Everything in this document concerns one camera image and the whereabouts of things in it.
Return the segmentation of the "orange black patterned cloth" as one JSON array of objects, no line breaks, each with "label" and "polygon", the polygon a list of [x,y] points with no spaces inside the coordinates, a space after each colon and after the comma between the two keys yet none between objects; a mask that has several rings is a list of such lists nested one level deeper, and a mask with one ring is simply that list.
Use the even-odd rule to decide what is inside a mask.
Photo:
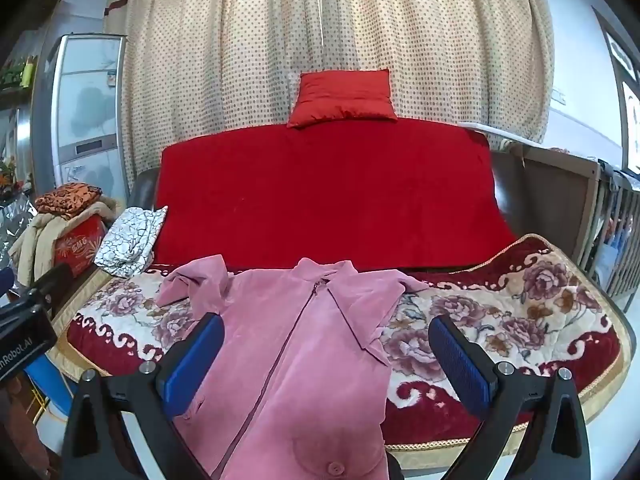
[{"label": "orange black patterned cloth", "polygon": [[74,218],[102,195],[97,186],[84,182],[70,182],[39,196],[35,207],[40,214],[54,214],[66,220]]}]

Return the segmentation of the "red quilt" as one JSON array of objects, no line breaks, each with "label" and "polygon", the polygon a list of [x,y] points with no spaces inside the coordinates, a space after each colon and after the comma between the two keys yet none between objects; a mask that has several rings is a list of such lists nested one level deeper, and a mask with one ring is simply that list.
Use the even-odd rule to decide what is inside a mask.
[{"label": "red quilt", "polygon": [[467,268],[514,241],[481,134],[424,120],[252,127],[163,151],[154,254],[231,270],[348,260],[360,271]]}]

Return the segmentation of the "red gift box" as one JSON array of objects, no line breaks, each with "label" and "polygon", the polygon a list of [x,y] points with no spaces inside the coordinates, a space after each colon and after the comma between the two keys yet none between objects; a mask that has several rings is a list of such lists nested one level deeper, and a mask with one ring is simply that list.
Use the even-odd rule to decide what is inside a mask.
[{"label": "red gift box", "polygon": [[62,236],[54,245],[54,263],[66,263],[77,278],[93,263],[106,233],[103,220],[97,214],[87,218]]}]

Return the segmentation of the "flower bouquet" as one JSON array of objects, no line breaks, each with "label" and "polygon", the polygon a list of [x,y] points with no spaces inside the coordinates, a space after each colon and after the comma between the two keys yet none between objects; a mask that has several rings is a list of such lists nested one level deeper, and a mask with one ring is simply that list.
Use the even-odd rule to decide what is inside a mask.
[{"label": "flower bouquet", "polygon": [[23,188],[23,182],[16,177],[16,165],[13,156],[0,162],[0,198],[2,202],[12,198]]}]

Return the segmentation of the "beige blanket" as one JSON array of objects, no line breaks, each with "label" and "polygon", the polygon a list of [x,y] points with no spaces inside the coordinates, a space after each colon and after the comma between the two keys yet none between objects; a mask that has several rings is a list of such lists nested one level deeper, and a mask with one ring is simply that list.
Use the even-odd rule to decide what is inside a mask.
[{"label": "beige blanket", "polygon": [[55,214],[36,214],[9,249],[17,283],[31,285],[54,267],[55,242],[92,216],[113,222],[124,210],[121,200],[102,196],[80,214],[66,220]]}]

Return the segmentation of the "dark sofa frame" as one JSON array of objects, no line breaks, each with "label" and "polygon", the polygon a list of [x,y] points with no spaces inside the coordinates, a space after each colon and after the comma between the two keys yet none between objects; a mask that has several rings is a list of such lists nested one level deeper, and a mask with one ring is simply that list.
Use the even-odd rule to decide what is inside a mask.
[{"label": "dark sofa frame", "polygon": [[159,177],[160,170],[158,168],[145,170],[139,174],[129,193],[127,206],[154,210]]}]

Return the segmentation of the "brown wooden crib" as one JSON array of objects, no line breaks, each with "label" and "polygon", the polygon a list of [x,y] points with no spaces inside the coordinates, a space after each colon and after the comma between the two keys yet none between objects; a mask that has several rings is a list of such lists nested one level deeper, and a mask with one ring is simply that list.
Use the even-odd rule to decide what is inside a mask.
[{"label": "brown wooden crib", "polygon": [[601,159],[512,144],[491,153],[499,209],[515,234],[558,246],[612,299],[639,288],[639,180]]}]

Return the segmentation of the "silver floral refrigerator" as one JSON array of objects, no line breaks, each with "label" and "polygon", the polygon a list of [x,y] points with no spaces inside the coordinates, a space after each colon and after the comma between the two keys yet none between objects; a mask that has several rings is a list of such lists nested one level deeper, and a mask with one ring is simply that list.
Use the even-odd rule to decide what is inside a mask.
[{"label": "silver floral refrigerator", "polygon": [[84,182],[126,200],[120,97],[126,38],[66,34],[38,75],[32,112],[35,194]]}]

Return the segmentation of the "beige dotted curtain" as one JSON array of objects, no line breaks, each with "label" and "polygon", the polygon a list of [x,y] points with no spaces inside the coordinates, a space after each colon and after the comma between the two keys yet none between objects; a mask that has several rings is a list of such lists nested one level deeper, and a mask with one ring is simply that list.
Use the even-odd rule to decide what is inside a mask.
[{"label": "beige dotted curtain", "polygon": [[171,144],[286,122],[320,70],[389,70],[402,117],[547,130],[548,0],[107,0],[104,28],[126,39],[128,180]]}]

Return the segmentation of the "red pillow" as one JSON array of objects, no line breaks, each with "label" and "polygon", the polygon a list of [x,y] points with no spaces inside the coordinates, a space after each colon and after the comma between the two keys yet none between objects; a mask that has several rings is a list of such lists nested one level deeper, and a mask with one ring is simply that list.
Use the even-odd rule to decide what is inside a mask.
[{"label": "red pillow", "polygon": [[288,127],[342,119],[397,119],[389,70],[322,70],[300,76]]}]

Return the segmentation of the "floral plush blanket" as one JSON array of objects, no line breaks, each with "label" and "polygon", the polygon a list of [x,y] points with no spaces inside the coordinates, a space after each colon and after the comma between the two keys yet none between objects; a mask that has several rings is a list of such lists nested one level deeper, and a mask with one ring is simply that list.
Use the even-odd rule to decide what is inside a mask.
[{"label": "floral plush blanket", "polygon": [[[160,359],[195,323],[186,294],[157,304],[162,270],[133,278],[93,273],[55,315],[53,366],[76,382],[94,367],[131,373]],[[598,416],[628,374],[634,340],[624,316],[582,270],[537,235],[526,235],[480,266],[426,272],[424,289],[408,292],[384,327],[392,374],[382,433],[408,471],[450,465],[476,420],[458,400],[427,341],[432,318],[448,315],[491,359],[526,374],[567,368],[587,418]]]}]

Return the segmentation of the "pink corduroy jacket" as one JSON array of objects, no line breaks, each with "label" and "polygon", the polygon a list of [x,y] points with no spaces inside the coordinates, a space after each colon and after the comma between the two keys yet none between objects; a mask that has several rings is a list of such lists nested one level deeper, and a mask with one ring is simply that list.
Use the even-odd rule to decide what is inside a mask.
[{"label": "pink corduroy jacket", "polygon": [[224,343],[177,420],[213,479],[384,479],[390,362],[380,338],[405,292],[397,270],[300,260],[229,272],[219,256],[164,278],[160,306],[216,313]]}]

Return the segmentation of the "white crackle-pattern pillow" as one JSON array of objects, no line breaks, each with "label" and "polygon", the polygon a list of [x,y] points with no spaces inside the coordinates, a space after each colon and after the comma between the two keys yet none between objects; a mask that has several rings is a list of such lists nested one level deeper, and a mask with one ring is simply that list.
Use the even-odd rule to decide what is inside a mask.
[{"label": "white crackle-pattern pillow", "polygon": [[128,207],[106,232],[94,264],[115,278],[132,278],[153,261],[153,247],[168,207],[157,210]]}]

